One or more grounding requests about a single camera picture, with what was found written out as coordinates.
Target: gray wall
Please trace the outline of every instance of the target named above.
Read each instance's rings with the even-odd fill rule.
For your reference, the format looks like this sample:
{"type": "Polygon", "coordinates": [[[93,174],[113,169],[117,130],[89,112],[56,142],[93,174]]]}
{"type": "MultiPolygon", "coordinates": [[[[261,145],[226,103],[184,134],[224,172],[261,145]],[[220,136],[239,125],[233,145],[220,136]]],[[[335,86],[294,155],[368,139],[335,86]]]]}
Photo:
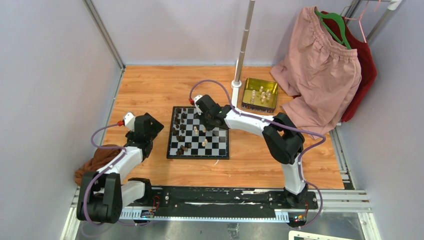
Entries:
{"type": "MultiPolygon", "coordinates": [[[[94,0],[126,64],[234,65],[249,0],[94,0]]],[[[305,6],[340,13],[351,0],[257,0],[246,65],[283,59],[305,6]]]]}
{"type": "Polygon", "coordinates": [[[0,239],[58,239],[120,70],[81,0],[0,7],[0,239]]]}
{"type": "Polygon", "coordinates": [[[382,239],[422,239],[424,3],[407,0],[371,43],[378,77],[339,128],[382,239]]]}

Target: wooden table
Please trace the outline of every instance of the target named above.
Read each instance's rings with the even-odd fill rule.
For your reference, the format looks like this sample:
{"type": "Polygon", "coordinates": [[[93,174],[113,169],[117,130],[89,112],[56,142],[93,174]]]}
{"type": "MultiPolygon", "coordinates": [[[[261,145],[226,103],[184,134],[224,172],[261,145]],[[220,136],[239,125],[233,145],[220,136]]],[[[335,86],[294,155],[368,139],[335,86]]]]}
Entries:
{"type": "MultiPolygon", "coordinates": [[[[244,67],[241,79],[247,77],[273,81],[270,67],[244,67]]],[[[143,163],[127,178],[147,178],[153,185],[282,188],[284,176],[281,165],[271,157],[263,138],[240,130],[230,130],[230,160],[167,159],[167,145],[173,106],[189,106],[192,86],[203,79],[214,79],[227,87],[231,94],[233,66],[127,66],[113,108],[110,124],[122,119],[128,111],[136,116],[149,113],[164,125],[153,142],[153,150],[143,163]]],[[[208,94],[221,106],[228,104],[223,90],[205,82],[193,92],[208,94]]],[[[278,105],[293,98],[280,88],[278,105]]],[[[283,111],[277,107],[275,113],[283,111]]],[[[125,127],[107,131],[104,144],[126,143],[125,127]]],[[[315,143],[305,135],[304,147],[315,143]]],[[[330,136],[327,141],[303,157],[305,178],[324,189],[343,189],[342,177],[330,136]]]]}

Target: red shirt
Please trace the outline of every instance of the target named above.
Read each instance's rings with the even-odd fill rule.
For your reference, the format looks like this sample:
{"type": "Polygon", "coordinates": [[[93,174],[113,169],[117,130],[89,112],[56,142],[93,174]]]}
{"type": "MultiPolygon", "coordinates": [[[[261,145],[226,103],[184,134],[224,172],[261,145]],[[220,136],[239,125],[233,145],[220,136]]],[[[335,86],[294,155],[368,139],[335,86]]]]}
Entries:
{"type": "MultiPolygon", "coordinates": [[[[322,20],[339,39],[342,39],[340,35],[340,28],[337,25],[336,21],[332,19],[325,19],[325,18],[323,18],[322,20]]],[[[356,94],[353,97],[352,102],[349,104],[346,111],[344,111],[343,116],[341,117],[342,122],[347,122],[354,116],[362,99],[367,94],[368,90],[370,89],[371,85],[373,84],[377,76],[377,69],[376,69],[376,66],[374,65],[373,56],[371,55],[371,50],[370,50],[370,47],[368,46],[368,43],[365,43],[356,39],[352,35],[348,26],[346,26],[345,35],[352,49],[357,50],[358,60],[359,60],[360,68],[361,68],[362,80],[359,83],[358,90],[356,91],[356,94]]]]}

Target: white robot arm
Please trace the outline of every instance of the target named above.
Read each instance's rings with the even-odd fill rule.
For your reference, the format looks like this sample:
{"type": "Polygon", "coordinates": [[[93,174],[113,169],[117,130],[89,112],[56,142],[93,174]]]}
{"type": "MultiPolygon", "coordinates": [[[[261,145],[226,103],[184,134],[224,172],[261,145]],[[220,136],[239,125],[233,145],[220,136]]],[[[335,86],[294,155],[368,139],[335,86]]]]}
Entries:
{"type": "MultiPolygon", "coordinates": [[[[151,198],[149,196],[152,185],[145,178],[130,178],[124,185],[121,183],[130,171],[146,159],[153,148],[153,140],[164,128],[148,113],[134,116],[127,112],[123,118],[124,125],[129,129],[125,135],[127,143],[112,161],[97,171],[86,172],[82,176],[82,193],[87,191],[93,178],[103,173],[95,184],[89,189],[87,211],[90,219],[101,223],[116,223],[123,207],[136,200],[151,198]]],[[[84,194],[79,195],[77,205],[77,218],[85,220],[83,211],[84,194]]]]}
{"type": "Polygon", "coordinates": [[[295,196],[294,202],[300,202],[307,192],[307,186],[302,181],[300,174],[303,174],[302,163],[298,161],[298,156],[303,150],[305,141],[301,133],[284,131],[283,136],[279,129],[265,121],[275,121],[290,127],[296,127],[284,113],[277,116],[258,115],[242,111],[235,108],[233,111],[229,105],[220,107],[209,95],[197,95],[194,99],[194,106],[199,114],[200,122],[211,130],[215,127],[223,129],[239,129],[265,139],[271,155],[281,163],[285,178],[285,190],[295,196]]]}

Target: gold tray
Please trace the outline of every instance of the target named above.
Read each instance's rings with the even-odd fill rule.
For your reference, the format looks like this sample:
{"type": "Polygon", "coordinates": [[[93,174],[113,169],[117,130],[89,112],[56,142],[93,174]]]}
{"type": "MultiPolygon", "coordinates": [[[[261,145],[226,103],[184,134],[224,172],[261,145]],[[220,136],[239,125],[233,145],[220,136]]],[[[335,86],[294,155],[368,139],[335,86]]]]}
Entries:
{"type": "Polygon", "coordinates": [[[265,81],[256,78],[247,78],[244,85],[243,97],[241,99],[241,108],[258,111],[261,113],[273,113],[277,107],[278,84],[273,81],[265,81]],[[269,100],[265,97],[265,101],[261,102],[260,88],[263,87],[263,92],[271,93],[269,100]],[[254,101],[252,101],[252,91],[255,90],[254,101]]]}

